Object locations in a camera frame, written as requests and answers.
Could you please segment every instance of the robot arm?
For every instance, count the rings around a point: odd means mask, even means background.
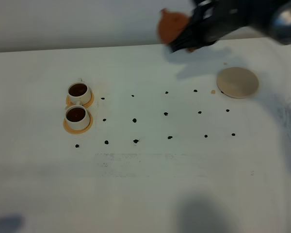
[[[245,26],[291,44],[291,0],[194,0],[194,4],[189,24],[169,43],[172,52],[212,45]]]

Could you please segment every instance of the coffee cup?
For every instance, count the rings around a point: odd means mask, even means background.
[[[88,85],[79,81],[68,88],[68,96],[73,104],[80,101],[81,105],[85,105],[91,100],[92,93]]]
[[[84,130],[91,121],[86,108],[81,105],[80,101],[66,110],[65,119],[68,126],[77,131]]]

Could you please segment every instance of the coaster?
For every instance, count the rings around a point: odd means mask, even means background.
[[[94,93],[92,92],[92,90],[91,90],[91,95],[92,95],[91,99],[85,105],[83,105],[84,108],[88,108],[94,102],[95,97],[94,97]],[[74,103],[71,102],[69,96],[67,96],[67,98],[66,98],[66,105],[67,105],[67,107],[74,105]]]
[[[93,122],[94,122],[93,117],[92,117],[92,114],[90,114],[90,113],[88,112],[88,115],[89,115],[89,118],[90,118],[90,122],[89,122],[88,126],[87,126],[84,130],[73,130],[73,129],[71,129],[71,128],[68,126],[66,119],[64,119],[64,129],[65,129],[68,133],[71,133],[71,134],[81,134],[81,133],[84,133],[84,132],[88,131],[88,130],[91,128],[91,126],[92,126],[92,124],[93,124]]]
[[[259,90],[259,79],[250,70],[231,67],[222,70],[217,78],[218,88],[227,96],[245,99]]]

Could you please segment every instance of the white cup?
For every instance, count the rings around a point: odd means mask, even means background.
[[[85,111],[85,115],[83,118],[80,117],[80,116],[82,116],[83,111],[77,112],[77,111],[73,110],[76,108],[83,109]],[[89,123],[91,121],[86,108],[84,108],[81,105],[80,101],[78,101],[76,105],[72,105],[71,107],[69,107],[67,109],[65,119],[66,119],[68,126],[72,130],[84,130],[89,125]]]
[[[78,95],[78,93],[71,93],[71,91],[72,91],[71,88],[73,88],[77,84],[84,85],[84,87],[87,88],[86,89],[86,92],[83,93],[83,94],[81,94],[81,95]],[[76,82],[76,83],[72,84],[68,88],[68,96],[69,96],[69,98],[70,98],[70,100],[71,100],[72,103],[77,104],[77,102],[80,101],[81,102],[81,105],[87,104],[91,100],[91,98],[92,98],[91,89],[89,88],[88,85],[86,85],[82,81]]]

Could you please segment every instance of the table surface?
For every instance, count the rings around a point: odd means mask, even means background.
[[[255,72],[259,93],[222,94],[227,67]],[[79,78],[94,123],[71,135],[65,99]],[[291,47],[0,53],[0,230],[291,233]]]

